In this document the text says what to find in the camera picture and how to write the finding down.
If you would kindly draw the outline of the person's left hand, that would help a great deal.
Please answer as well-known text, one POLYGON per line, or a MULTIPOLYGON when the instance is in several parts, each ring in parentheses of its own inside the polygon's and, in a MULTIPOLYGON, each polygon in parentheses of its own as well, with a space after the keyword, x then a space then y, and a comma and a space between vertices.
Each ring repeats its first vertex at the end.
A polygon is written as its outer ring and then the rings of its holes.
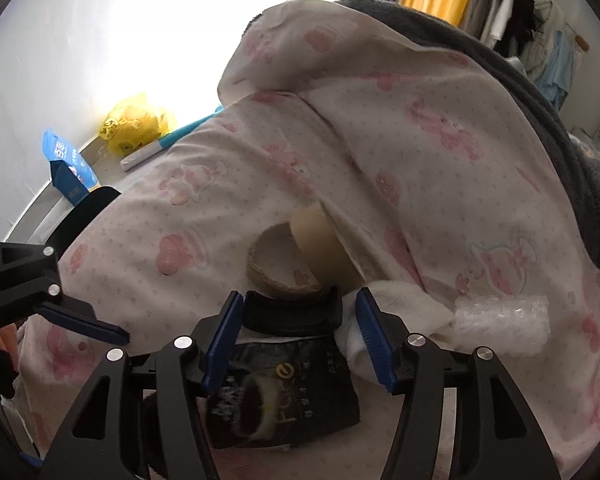
POLYGON ((12 368, 18 370, 19 356, 17 344, 17 326, 9 324, 0 328, 0 350, 6 352, 12 361, 12 368))

